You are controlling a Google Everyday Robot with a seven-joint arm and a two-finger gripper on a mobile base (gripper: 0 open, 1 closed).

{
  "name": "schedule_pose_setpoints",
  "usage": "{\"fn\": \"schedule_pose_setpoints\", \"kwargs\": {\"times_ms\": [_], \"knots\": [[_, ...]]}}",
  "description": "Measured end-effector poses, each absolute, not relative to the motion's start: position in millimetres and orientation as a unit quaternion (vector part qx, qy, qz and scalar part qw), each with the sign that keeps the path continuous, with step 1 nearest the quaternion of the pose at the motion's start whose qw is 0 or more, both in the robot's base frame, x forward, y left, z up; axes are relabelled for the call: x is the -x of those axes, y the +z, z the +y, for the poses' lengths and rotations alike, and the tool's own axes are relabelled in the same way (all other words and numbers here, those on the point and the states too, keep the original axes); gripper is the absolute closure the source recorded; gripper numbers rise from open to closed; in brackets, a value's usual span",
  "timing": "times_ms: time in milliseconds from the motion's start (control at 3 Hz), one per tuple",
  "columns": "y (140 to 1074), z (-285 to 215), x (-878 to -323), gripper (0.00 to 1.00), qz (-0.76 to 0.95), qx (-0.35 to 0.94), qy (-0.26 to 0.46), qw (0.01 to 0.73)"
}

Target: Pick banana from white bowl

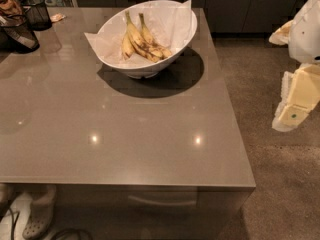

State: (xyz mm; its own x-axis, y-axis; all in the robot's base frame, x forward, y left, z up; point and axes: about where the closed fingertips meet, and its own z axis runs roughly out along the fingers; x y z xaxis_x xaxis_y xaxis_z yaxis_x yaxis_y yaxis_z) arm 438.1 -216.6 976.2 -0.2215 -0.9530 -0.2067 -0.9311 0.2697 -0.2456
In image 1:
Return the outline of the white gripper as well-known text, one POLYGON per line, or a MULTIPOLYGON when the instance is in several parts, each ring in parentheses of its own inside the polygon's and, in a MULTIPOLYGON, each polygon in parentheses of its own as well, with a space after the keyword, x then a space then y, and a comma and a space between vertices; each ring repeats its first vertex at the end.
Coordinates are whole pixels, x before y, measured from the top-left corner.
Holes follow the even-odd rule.
POLYGON ((275 45, 287 45, 291 58, 302 64, 294 73, 285 72, 281 102, 272 128, 288 132, 297 128, 320 102, 320 0, 307 0, 293 21, 278 28, 269 37, 275 45))

